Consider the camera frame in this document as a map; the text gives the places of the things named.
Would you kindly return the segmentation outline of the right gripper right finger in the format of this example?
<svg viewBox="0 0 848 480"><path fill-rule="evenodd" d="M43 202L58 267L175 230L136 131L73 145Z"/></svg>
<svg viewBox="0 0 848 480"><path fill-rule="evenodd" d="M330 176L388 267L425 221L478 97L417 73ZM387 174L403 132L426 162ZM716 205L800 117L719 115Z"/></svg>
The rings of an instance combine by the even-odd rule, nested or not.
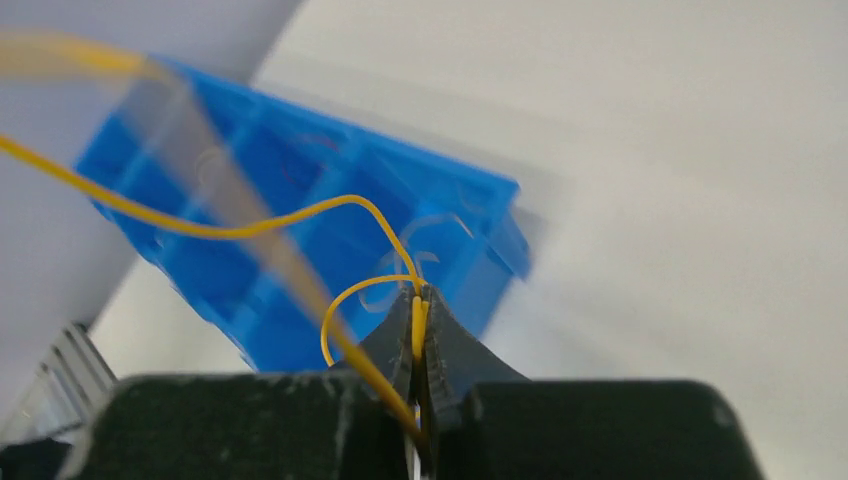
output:
<svg viewBox="0 0 848 480"><path fill-rule="evenodd" d="M479 383L528 378L502 361L458 321L434 286L422 290L426 306L422 369L426 429L440 434L462 426L461 404Z"/></svg>

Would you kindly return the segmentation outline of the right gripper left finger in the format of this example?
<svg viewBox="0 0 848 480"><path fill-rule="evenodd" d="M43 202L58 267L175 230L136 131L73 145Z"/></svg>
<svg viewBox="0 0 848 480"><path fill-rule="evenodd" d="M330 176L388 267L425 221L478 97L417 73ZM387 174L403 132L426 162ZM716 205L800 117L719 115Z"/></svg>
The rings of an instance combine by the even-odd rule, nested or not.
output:
<svg viewBox="0 0 848 480"><path fill-rule="evenodd" d="M383 320L362 340L336 323L337 361L334 378L345 387L344 398L355 405L415 405L418 403L417 365L413 354L413 319L418 293L403 287Z"/></svg>

